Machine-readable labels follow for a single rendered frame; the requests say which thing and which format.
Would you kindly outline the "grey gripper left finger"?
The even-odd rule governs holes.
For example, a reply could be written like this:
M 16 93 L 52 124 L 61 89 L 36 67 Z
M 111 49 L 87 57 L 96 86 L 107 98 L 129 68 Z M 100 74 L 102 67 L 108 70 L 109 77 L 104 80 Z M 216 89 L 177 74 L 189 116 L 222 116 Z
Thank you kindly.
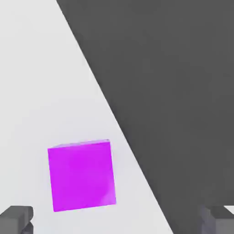
M 32 206 L 10 206 L 0 214 L 0 234 L 33 234 Z

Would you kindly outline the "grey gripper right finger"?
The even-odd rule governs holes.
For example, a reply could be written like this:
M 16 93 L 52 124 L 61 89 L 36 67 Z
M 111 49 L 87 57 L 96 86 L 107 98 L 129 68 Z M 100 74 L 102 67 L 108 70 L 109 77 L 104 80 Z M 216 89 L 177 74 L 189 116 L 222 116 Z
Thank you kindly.
M 234 234 L 234 214 L 224 206 L 201 207 L 201 234 Z

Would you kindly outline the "small magenta cube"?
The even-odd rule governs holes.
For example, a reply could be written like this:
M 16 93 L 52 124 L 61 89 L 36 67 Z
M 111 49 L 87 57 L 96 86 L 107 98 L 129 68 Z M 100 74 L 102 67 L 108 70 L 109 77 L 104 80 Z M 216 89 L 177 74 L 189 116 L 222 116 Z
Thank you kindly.
M 116 204 L 108 139 L 48 148 L 54 212 Z

